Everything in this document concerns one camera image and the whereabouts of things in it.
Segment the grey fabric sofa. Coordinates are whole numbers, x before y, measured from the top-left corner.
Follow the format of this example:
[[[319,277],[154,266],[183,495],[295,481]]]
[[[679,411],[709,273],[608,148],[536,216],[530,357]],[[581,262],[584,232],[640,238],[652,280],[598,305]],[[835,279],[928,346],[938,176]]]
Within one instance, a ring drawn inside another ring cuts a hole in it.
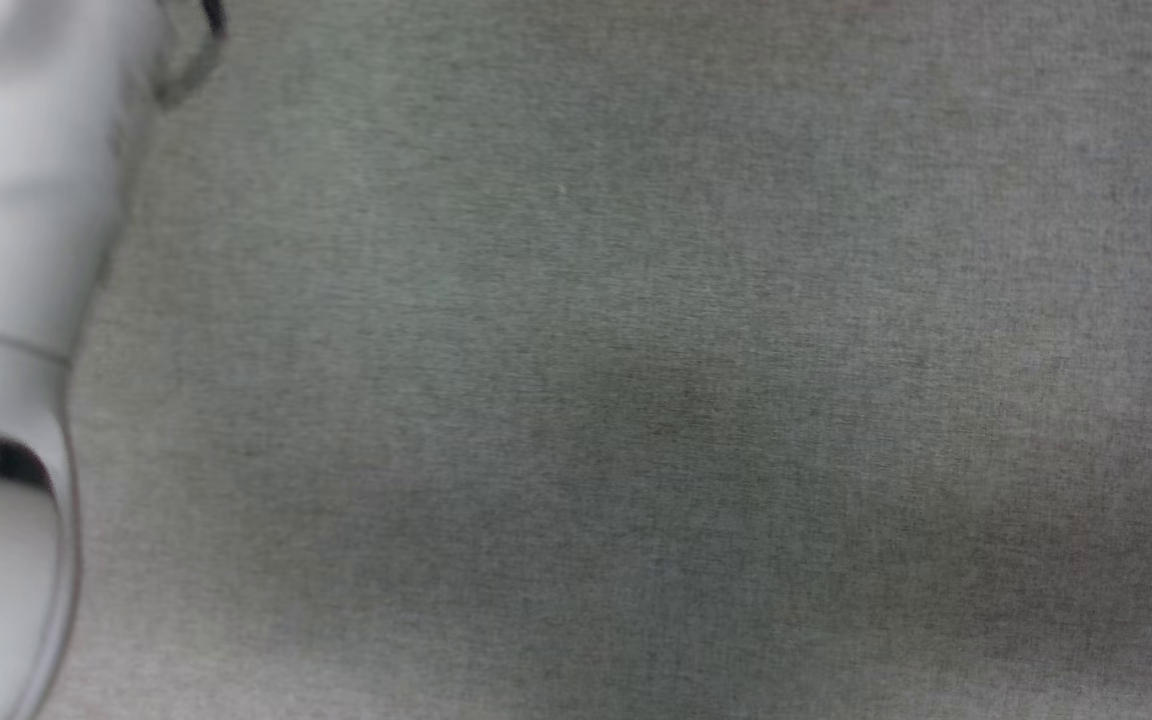
[[[46,720],[1152,720],[1152,0],[225,0]]]

